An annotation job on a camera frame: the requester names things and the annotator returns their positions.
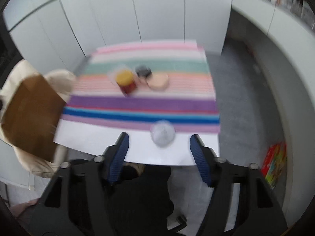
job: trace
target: white ball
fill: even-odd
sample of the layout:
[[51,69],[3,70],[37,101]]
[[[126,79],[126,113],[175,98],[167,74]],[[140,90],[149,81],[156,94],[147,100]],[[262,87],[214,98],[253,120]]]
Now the white ball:
[[151,138],[159,147],[170,144],[175,136],[175,129],[169,121],[160,120],[151,127]]

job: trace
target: blue stripe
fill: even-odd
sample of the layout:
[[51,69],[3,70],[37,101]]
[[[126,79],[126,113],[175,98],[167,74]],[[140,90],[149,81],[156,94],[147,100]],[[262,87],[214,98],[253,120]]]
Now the blue stripe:
[[[156,122],[162,120],[164,117],[143,117],[139,115],[118,115],[118,114],[105,114],[99,112],[89,112],[89,111],[74,111],[70,109],[64,109],[63,114],[69,114],[74,116],[88,117],[88,118],[101,118],[109,120],[123,120],[123,121],[142,121],[142,122]],[[219,118],[204,118],[204,119],[194,119],[194,118],[167,118],[171,123],[179,124],[219,124]]]
[[90,113],[99,113],[99,114],[111,114],[111,115],[123,115],[123,116],[141,116],[141,117],[153,117],[153,118],[176,118],[176,119],[218,119],[219,114],[175,114],[175,113],[151,113],[151,112],[123,112],[123,111],[109,111],[109,110],[100,110],[100,109],[86,109],[86,108],[74,108],[74,107],[65,107],[64,111],[75,111],[75,112],[90,112]]

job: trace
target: table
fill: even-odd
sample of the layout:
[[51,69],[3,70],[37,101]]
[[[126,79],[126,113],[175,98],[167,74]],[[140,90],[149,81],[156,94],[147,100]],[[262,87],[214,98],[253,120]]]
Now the table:
[[[165,91],[146,86],[124,96],[113,80],[120,68],[139,65],[167,72]],[[151,140],[150,127],[170,121],[176,137],[165,148]],[[152,41],[99,48],[84,66],[59,121],[55,142],[101,155],[121,132],[130,136],[125,161],[155,165],[195,165],[189,138],[199,134],[219,155],[220,118],[204,50],[195,41]]]

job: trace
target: brown paper bag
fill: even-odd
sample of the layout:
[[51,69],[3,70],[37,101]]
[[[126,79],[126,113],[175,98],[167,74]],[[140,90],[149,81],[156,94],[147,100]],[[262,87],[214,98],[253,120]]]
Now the brown paper bag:
[[53,139],[64,105],[43,76],[26,78],[3,115],[5,137],[12,145],[53,162],[57,146]]

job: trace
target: green stripe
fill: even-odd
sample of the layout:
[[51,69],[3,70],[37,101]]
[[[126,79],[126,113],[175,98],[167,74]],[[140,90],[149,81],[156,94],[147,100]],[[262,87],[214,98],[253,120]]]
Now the green stripe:
[[199,62],[195,60],[121,60],[108,63],[88,64],[83,75],[107,74],[121,65],[127,66],[132,70],[139,65],[146,65],[153,72],[174,71],[185,73],[210,73],[207,62]]

